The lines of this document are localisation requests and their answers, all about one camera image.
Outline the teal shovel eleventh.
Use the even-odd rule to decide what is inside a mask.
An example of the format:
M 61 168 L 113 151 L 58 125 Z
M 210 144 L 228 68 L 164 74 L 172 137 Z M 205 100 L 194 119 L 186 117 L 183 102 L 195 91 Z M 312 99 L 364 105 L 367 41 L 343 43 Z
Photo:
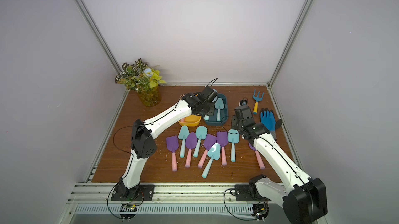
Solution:
M 217 110 L 217 119 L 216 121 L 221 122 L 221 110 L 224 109 L 224 102 L 222 98 L 218 97 L 215 102 L 215 109 Z

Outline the dark teal storage box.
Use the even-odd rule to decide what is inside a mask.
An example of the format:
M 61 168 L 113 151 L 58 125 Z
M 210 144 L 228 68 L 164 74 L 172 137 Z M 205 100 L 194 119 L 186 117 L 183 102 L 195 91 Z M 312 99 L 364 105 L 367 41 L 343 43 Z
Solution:
M 209 120 L 205 121 L 206 125 L 209 126 L 223 126 L 228 118 L 229 118 L 229 113 L 228 113 L 228 103 L 227 103 L 227 98 L 223 94 L 218 94 L 218 97 L 222 98 L 224 102 L 224 109 L 221 110 L 221 122 L 216 121 L 217 119 L 217 110 L 215 109 L 215 102 L 212 103 L 211 105 L 211 110 L 209 111 Z

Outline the yellow plastic storage box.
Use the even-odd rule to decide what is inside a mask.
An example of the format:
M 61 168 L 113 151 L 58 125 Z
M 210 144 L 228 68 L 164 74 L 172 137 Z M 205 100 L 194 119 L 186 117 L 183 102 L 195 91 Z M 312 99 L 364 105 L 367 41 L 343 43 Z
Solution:
M 202 116 L 199 115 L 190 115 L 186 118 L 183 118 L 178 121 L 181 126 L 195 127 L 200 124 Z

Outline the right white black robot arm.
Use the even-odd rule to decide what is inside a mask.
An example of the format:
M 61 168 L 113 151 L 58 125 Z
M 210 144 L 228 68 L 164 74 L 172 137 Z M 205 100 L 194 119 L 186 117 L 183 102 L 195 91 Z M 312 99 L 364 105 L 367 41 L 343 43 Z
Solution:
M 275 131 L 282 120 L 276 120 L 272 110 L 265 109 L 256 123 L 249 106 L 238 106 L 232 117 L 232 127 L 248 141 L 271 165 L 281 184 L 268 177 L 255 178 L 256 193 L 278 204 L 292 224 L 310 224 L 327 214 L 326 186 L 312 179 L 283 151 L 276 141 Z

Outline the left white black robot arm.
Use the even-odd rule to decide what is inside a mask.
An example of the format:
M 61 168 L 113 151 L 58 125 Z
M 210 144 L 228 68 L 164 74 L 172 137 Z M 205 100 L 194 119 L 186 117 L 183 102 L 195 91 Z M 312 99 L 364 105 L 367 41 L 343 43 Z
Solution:
M 190 115 L 208 115 L 218 93 L 210 86 L 203 91 L 186 93 L 167 110 L 132 126 L 130 158 L 125 173 L 116 184 L 113 195 L 118 199 L 132 198 L 138 192 L 140 177 L 149 157 L 157 151 L 155 140 L 161 133 Z

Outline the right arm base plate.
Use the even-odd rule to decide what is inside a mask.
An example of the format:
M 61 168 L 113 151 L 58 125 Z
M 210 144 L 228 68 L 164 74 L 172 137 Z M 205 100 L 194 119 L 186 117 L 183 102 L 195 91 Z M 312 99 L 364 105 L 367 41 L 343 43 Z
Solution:
M 251 184 L 236 184 L 234 195 L 237 201 L 270 201 L 270 199 L 262 197 L 256 187 Z

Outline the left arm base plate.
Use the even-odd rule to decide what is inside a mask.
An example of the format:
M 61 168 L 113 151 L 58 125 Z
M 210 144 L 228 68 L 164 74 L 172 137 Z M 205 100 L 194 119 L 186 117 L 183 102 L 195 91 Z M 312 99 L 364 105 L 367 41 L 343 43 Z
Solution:
M 152 201 L 155 185 L 138 184 L 128 189 L 118 183 L 111 192 L 111 201 Z

